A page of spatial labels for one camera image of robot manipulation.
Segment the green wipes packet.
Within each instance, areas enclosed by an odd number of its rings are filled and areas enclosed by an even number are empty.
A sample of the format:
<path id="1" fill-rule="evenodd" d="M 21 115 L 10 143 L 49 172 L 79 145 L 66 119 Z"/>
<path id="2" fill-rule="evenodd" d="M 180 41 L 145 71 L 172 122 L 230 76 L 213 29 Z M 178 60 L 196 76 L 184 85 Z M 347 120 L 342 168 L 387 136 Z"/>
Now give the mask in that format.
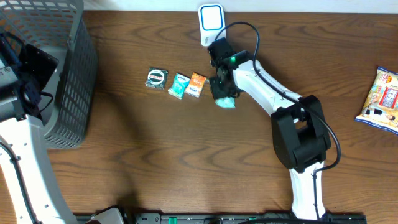
<path id="1" fill-rule="evenodd" d="M 218 98 L 215 103 L 220 108 L 235 109 L 235 100 L 233 97 Z"/>

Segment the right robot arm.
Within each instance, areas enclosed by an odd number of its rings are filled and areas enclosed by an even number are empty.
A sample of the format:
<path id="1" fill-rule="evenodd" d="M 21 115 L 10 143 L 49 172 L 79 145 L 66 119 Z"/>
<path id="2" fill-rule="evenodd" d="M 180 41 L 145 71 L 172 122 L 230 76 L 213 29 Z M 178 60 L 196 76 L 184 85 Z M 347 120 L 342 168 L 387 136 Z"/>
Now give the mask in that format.
<path id="1" fill-rule="evenodd" d="M 210 78 L 215 101 L 224 106 L 246 92 L 271 117 L 275 153 L 290 173 L 294 216 L 306 220 L 325 218 L 322 181 L 313 175 L 321 174 L 331 141 L 321 122 L 324 115 L 318 98 L 304 98 L 290 91 L 248 51 L 235 52 L 224 37 L 212 42 L 208 52 L 216 69 L 216 76 Z"/>

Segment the green round-label packet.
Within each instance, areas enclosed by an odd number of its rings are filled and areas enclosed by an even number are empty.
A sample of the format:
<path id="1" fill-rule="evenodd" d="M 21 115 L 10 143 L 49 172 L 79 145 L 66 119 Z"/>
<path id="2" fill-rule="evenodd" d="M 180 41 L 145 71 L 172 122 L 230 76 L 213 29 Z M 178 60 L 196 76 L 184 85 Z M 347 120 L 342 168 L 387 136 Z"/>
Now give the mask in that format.
<path id="1" fill-rule="evenodd" d="M 147 74 L 146 87 L 164 90 L 168 74 L 167 70 L 151 67 Z"/>

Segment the teal Kleenex tissue pack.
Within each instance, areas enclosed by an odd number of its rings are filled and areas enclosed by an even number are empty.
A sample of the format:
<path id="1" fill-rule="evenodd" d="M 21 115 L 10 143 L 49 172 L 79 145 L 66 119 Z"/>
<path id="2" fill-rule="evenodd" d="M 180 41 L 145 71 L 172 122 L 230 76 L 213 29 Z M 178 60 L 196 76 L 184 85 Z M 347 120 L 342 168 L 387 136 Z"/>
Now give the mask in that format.
<path id="1" fill-rule="evenodd" d="M 168 93 L 178 99 L 182 99 L 185 93 L 185 89 L 190 83 L 190 78 L 185 75 L 177 73 L 174 78 L 172 86 L 168 89 Z"/>

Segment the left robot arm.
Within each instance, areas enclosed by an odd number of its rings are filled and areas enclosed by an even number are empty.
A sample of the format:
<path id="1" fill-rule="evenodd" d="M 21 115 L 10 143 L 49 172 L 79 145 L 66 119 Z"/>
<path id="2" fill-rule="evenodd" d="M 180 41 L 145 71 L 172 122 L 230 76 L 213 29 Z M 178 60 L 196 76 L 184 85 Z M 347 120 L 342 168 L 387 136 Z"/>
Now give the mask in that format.
<path id="1" fill-rule="evenodd" d="M 58 75 L 58 60 L 16 35 L 1 32 L 1 169 L 18 223 L 125 223 L 113 206 L 76 216 L 60 191 L 47 154 L 39 107 Z"/>

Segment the orange tissue pack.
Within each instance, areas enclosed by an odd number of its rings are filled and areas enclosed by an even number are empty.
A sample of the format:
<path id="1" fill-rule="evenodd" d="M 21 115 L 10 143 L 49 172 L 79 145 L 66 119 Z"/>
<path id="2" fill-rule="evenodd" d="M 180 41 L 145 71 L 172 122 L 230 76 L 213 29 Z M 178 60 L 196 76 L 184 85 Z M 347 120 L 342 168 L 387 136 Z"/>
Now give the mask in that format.
<path id="1" fill-rule="evenodd" d="M 199 98 L 206 81 L 207 77 L 193 72 L 185 94 Z"/>

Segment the white yellow snack bag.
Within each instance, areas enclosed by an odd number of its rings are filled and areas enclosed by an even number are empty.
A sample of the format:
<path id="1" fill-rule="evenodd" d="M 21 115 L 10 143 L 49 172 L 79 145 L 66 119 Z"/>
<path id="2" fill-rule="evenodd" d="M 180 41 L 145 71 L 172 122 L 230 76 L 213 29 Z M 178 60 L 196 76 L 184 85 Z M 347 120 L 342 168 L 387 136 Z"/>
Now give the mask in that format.
<path id="1" fill-rule="evenodd" d="M 377 68 L 374 83 L 355 121 L 397 134 L 397 73 Z"/>

